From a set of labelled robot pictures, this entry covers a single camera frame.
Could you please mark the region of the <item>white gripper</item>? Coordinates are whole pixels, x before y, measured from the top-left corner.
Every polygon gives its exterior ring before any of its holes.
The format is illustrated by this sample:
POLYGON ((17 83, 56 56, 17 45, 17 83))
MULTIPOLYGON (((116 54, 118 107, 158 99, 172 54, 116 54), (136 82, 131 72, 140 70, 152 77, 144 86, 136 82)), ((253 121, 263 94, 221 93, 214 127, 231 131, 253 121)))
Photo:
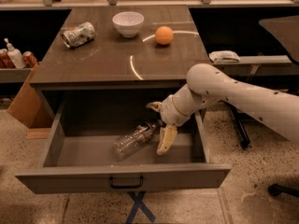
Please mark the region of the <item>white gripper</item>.
POLYGON ((146 104, 146 108, 155 112, 160 111, 162 121, 167 124, 160 129, 160 141, 157 147, 157 154, 164 155, 174 144, 178 135, 178 128, 182 126, 188 119, 188 116, 181 114, 175 107, 173 95, 169 95, 162 102, 151 102, 146 104))

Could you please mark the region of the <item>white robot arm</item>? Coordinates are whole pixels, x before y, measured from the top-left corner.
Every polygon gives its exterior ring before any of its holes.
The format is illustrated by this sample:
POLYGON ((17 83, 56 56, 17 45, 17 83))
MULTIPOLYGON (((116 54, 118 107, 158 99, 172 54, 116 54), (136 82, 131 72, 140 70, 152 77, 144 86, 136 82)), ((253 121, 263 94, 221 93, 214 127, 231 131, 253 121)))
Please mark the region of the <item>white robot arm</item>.
POLYGON ((186 84, 161 102, 147 104, 166 124, 160 132, 159 155, 174 144, 178 127, 191 115, 224 101, 288 140, 299 143, 299 97, 234 80, 211 64, 199 63, 187 73, 186 84))

